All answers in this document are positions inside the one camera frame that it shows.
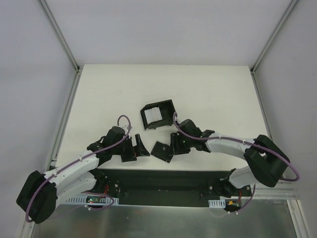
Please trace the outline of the black leather card holder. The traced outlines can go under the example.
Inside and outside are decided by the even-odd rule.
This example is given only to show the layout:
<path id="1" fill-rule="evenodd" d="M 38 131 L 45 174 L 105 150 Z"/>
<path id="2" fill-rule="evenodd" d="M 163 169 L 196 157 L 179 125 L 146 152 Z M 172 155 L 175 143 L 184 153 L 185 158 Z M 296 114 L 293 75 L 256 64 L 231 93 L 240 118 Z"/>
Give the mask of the black leather card holder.
<path id="1" fill-rule="evenodd" d="M 151 155 L 166 163 L 170 163 L 174 156 L 174 151 L 171 146 L 157 141 L 151 150 Z"/>

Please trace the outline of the black card tray box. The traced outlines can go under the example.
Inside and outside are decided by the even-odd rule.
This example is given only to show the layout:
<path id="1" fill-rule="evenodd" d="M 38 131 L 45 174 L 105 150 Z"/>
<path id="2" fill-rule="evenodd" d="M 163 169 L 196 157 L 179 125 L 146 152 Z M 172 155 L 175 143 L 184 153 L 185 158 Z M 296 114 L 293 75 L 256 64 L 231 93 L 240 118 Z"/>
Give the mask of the black card tray box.
<path id="1" fill-rule="evenodd" d="M 140 110 L 144 130 L 172 126 L 175 112 L 171 99 L 145 105 Z"/>

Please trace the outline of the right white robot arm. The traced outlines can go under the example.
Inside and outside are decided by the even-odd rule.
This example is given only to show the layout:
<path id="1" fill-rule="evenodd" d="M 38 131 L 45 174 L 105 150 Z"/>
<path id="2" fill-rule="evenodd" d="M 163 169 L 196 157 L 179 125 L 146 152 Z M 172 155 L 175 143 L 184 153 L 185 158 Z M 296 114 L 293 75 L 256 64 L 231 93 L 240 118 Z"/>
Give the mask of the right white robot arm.
<path id="1" fill-rule="evenodd" d="M 213 130 L 201 131 L 192 120 L 174 121 L 186 149 L 196 148 L 207 153 L 222 153 L 240 158 L 248 164 L 234 169 L 223 182 L 223 191 L 235 195 L 249 183 L 261 183 L 275 187 L 291 166 L 289 158 L 265 135 L 254 139 L 242 139 L 220 134 Z"/>

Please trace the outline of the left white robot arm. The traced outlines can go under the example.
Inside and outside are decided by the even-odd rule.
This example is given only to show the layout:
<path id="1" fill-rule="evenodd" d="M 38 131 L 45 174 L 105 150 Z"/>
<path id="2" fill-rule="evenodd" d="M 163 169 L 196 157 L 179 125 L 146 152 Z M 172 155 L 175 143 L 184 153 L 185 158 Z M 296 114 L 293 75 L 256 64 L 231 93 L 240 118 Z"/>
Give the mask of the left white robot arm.
<path id="1" fill-rule="evenodd" d="M 122 162 L 133 162 L 138 157 L 150 155 L 139 134 L 135 139 L 134 145 L 123 128 L 114 126 L 72 161 L 45 173 L 34 171 L 29 174 L 16 200 L 25 211 L 25 220 L 40 224 L 61 203 L 79 193 L 106 195 L 109 183 L 99 166 L 114 155 L 120 156 Z"/>

